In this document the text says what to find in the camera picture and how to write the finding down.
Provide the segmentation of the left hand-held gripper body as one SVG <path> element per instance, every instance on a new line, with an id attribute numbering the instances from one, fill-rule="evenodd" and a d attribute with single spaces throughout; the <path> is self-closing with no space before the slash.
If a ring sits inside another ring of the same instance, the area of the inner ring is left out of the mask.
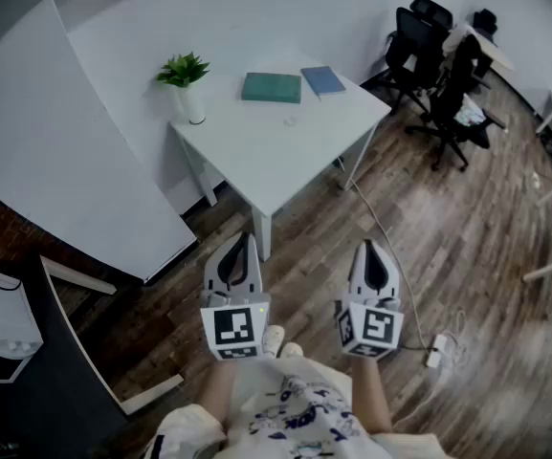
<path id="1" fill-rule="evenodd" d="M 200 309 L 209 350 L 219 361 L 265 357 L 263 337 L 269 325 L 271 296 L 265 293 L 205 295 Z"/>

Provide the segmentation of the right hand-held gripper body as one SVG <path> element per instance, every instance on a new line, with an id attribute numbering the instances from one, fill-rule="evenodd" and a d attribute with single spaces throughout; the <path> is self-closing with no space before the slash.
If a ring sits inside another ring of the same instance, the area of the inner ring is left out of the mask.
<path id="1" fill-rule="evenodd" d="M 336 301 L 335 321 L 346 355 L 379 360 L 398 348 L 404 315 L 383 306 L 340 299 Z"/>

